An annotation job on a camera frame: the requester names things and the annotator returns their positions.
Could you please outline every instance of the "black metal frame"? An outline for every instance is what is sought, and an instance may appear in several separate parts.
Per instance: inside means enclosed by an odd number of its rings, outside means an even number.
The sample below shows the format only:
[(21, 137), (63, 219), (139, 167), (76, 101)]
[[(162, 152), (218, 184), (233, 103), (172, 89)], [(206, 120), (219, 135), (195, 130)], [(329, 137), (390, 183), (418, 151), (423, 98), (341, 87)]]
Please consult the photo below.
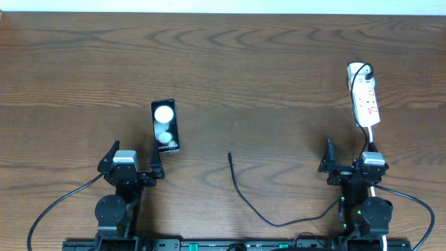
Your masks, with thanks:
[[(315, 238), (299, 239), (295, 243), (283, 241), (180, 241), (178, 239), (148, 239), (136, 233), (136, 221), (141, 203), (141, 194), (146, 186), (155, 186), (156, 179), (164, 178), (164, 170), (158, 153), (153, 147), (152, 172), (137, 172), (136, 167), (127, 163), (113, 163), (114, 154), (119, 150), (116, 141), (100, 161), (98, 171), (116, 187), (115, 195), (103, 197), (97, 204), (95, 216), (98, 219), (98, 233), (94, 241), (65, 241), (63, 251), (270, 251), (280, 248), (299, 250), (382, 250), (382, 235), (388, 234), (388, 223), (392, 218), (392, 203), (379, 197), (369, 197), (369, 185), (363, 181), (360, 172), (369, 181), (378, 183), (389, 168), (364, 164), (355, 160), (351, 166), (338, 165), (335, 150), (330, 140), (318, 172), (329, 173), (327, 184), (340, 185), (342, 200), (339, 205), (339, 221), (346, 231), (337, 238), (320, 238), (323, 247)], [(369, 151), (378, 152), (373, 143)], [(388, 241), (388, 251), (409, 251), (408, 241)]]

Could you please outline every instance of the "white wall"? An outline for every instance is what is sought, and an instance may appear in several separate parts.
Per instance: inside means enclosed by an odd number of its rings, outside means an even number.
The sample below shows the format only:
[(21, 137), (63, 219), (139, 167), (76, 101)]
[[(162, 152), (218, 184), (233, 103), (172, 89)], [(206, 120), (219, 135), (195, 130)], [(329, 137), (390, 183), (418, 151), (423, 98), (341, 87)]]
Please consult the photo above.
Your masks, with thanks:
[(3, 11), (446, 15), (446, 0), (0, 0)]

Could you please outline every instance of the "brown wooden surface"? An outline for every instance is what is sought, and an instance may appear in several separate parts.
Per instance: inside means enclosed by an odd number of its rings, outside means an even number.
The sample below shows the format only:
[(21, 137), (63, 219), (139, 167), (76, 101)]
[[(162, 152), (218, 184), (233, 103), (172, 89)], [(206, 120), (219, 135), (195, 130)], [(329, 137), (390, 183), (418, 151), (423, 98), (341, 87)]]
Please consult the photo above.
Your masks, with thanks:
[[(175, 98), (182, 149), (163, 155), (167, 178), (146, 189), (139, 229), (183, 238), (293, 238), (339, 230), (318, 215), (339, 188), (316, 172), (325, 141), (348, 163), (363, 137), (346, 87), (352, 61), (374, 65), (390, 164), (382, 184), (436, 212), (423, 250), (446, 236), (446, 19), (334, 15), (6, 13), (0, 22), (0, 250), (23, 250), (29, 227), (55, 199), (97, 175), (115, 139), (151, 154), (150, 103)], [(100, 180), (59, 204), (34, 250), (92, 238)], [(390, 236), (415, 245), (429, 223), (420, 205), (394, 204)]]

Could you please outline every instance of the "smartphone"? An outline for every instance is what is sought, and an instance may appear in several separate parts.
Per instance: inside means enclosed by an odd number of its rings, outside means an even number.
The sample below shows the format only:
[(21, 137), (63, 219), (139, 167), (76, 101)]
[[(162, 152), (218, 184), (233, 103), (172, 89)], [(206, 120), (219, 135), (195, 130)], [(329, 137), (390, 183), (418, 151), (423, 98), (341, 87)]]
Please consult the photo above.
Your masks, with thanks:
[(180, 150), (178, 122), (176, 120), (175, 100), (152, 102), (153, 135), (158, 145), (158, 152)]

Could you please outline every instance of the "power strip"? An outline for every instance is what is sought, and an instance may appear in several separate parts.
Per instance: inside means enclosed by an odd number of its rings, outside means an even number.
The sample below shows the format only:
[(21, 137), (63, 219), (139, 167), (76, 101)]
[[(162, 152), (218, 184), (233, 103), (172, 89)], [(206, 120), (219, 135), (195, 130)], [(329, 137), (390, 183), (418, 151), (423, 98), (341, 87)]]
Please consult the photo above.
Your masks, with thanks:
[[(348, 87), (351, 90), (353, 78), (364, 63), (351, 63), (347, 67)], [(356, 75), (353, 85), (353, 100), (355, 102), (355, 114), (358, 123), (366, 128), (379, 123), (378, 103), (375, 96), (375, 79), (365, 79), (371, 72), (369, 66), (365, 66)]]

